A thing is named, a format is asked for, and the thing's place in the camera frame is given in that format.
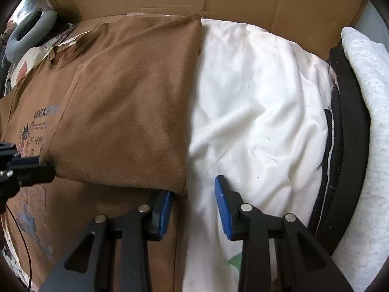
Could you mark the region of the brown graphic t-shirt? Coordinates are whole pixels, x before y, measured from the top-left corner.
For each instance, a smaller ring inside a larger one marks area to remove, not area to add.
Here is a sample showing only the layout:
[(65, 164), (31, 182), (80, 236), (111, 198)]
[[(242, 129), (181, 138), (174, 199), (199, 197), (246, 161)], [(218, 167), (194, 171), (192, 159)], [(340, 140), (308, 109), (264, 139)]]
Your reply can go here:
[(97, 214), (124, 214), (155, 189), (184, 193), (202, 37), (197, 14), (101, 22), (1, 99), (1, 140), (57, 172), (21, 189), (2, 217), (36, 286)]

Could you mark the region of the black folded garment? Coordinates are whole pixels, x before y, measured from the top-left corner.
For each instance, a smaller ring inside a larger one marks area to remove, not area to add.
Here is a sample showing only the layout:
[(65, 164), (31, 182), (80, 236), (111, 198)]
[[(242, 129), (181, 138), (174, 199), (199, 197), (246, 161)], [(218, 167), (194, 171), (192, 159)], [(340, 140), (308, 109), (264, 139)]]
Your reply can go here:
[(329, 63), (334, 82), (324, 110), (328, 135), (322, 182), (308, 228), (332, 255), (352, 219), (365, 180), (371, 118), (342, 47), (330, 50)]

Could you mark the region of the grey neck pillow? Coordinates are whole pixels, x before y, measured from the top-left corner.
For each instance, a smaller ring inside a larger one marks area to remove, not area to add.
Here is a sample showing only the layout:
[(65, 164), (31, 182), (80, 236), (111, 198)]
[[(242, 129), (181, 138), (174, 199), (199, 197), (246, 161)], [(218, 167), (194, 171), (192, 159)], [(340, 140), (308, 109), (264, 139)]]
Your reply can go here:
[(31, 48), (39, 44), (54, 27), (57, 13), (36, 9), (13, 30), (8, 38), (5, 56), (8, 62), (17, 63)]

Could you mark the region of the cream bear print bedsheet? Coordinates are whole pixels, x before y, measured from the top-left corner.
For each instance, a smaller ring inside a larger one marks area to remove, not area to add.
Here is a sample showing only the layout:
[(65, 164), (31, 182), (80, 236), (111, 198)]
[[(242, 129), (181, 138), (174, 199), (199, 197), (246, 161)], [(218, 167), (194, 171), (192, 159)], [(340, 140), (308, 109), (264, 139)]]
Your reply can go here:
[(328, 64), (266, 30), (201, 18), (186, 118), (185, 191), (149, 246), (154, 291), (235, 291), (239, 243), (221, 228), (214, 179), (264, 213), (310, 219), (331, 101)]

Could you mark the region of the brown cardboard sheet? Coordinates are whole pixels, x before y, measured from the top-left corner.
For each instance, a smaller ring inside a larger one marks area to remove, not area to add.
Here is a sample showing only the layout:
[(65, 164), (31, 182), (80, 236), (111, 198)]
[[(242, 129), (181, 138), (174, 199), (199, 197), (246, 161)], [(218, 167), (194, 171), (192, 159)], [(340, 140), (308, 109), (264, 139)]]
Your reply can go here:
[(189, 15), (254, 24), (326, 59), (367, 0), (48, 0), (74, 21), (128, 13)]

